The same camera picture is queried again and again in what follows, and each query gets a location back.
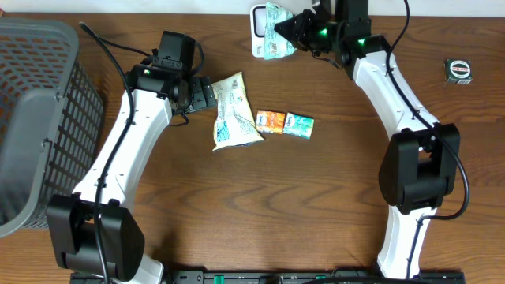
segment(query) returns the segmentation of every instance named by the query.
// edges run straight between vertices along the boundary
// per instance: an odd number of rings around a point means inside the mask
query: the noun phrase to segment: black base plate
[[[279,277],[283,284],[303,284],[305,282],[335,277],[377,277],[369,271],[352,269],[338,269],[332,275],[325,272],[202,272],[202,271],[172,271],[167,274],[162,284],[278,284]],[[415,279],[420,283],[435,284],[465,284],[465,275],[460,272],[422,272],[419,278]],[[93,275],[73,273],[70,284],[102,284],[101,278]]]

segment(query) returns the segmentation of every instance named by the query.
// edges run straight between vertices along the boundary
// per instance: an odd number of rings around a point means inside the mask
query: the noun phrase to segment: white snack bag
[[[253,113],[247,102],[242,72],[212,84],[218,100],[218,117],[214,123],[215,148],[249,146],[264,140],[256,131]]]

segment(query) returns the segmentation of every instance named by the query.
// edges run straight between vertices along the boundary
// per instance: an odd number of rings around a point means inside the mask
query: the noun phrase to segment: white wall
[[[247,14],[266,0],[0,0],[6,12]],[[274,0],[293,13],[310,0]],[[371,15],[404,15],[402,0],[369,0]],[[410,0],[414,16],[505,17],[505,0]]]

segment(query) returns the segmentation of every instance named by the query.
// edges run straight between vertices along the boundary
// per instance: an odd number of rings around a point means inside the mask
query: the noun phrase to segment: green connector
[[[224,276],[214,276],[214,284],[224,284]]]

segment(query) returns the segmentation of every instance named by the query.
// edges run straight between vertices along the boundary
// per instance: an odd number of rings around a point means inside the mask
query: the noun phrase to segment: gray plastic basket
[[[51,196],[92,165],[103,101],[78,50],[62,22],[0,18],[0,237],[46,227]]]

